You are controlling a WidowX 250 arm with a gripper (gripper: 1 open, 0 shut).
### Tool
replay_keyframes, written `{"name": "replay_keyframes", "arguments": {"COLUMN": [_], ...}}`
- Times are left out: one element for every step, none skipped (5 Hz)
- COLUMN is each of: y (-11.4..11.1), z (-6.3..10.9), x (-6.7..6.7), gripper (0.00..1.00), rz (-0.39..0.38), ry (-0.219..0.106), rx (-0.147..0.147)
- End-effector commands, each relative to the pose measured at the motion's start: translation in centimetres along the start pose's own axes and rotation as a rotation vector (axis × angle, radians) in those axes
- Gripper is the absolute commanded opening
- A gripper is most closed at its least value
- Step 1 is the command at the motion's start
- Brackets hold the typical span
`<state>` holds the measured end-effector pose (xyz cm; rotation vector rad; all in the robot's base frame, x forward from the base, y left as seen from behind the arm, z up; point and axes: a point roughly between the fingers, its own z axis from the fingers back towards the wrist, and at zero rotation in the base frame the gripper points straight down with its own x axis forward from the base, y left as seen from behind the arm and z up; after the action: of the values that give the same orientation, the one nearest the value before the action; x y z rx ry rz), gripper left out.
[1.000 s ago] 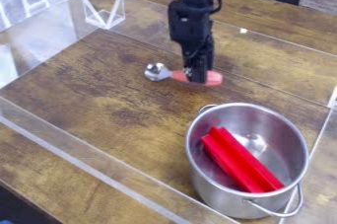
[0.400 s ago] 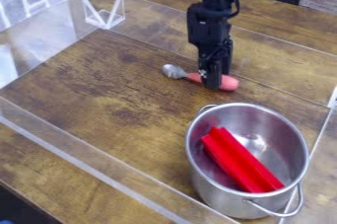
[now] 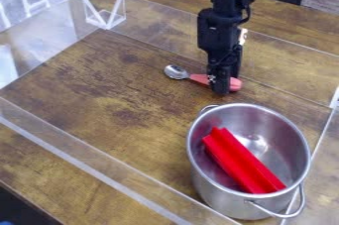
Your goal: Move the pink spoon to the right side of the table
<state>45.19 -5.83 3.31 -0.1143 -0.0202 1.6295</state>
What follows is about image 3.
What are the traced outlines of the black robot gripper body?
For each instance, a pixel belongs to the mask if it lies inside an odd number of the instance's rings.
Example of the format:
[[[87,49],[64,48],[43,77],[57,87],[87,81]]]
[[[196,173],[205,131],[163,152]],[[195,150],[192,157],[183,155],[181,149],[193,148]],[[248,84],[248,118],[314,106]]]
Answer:
[[[243,13],[221,13],[203,9],[197,17],[197,46],[208,55],[208,63],[215,60],[224,65],[232,64],[232,52],[239,44]]]

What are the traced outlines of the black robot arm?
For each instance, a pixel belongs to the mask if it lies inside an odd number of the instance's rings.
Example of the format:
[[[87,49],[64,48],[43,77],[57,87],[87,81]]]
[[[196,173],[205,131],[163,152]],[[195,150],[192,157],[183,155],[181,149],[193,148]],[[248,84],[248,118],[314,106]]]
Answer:
[[[207,78],[215,93],[231,92],[243,59],[240,25],[251,18],[255,0],[211,0],[212,7],[197,16],[197,46],[208,55]]]

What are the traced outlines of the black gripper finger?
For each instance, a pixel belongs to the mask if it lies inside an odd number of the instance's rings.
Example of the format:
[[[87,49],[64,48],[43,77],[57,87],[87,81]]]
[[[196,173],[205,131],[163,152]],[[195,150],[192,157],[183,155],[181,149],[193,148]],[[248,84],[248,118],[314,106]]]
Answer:
[[[237,78],[241,69],[243,46],[237,45],[232,52],[231,77]]]
[[[231,91],[231,67],[212,60],[207,67],[208,80],[212,91],[225,95]]]

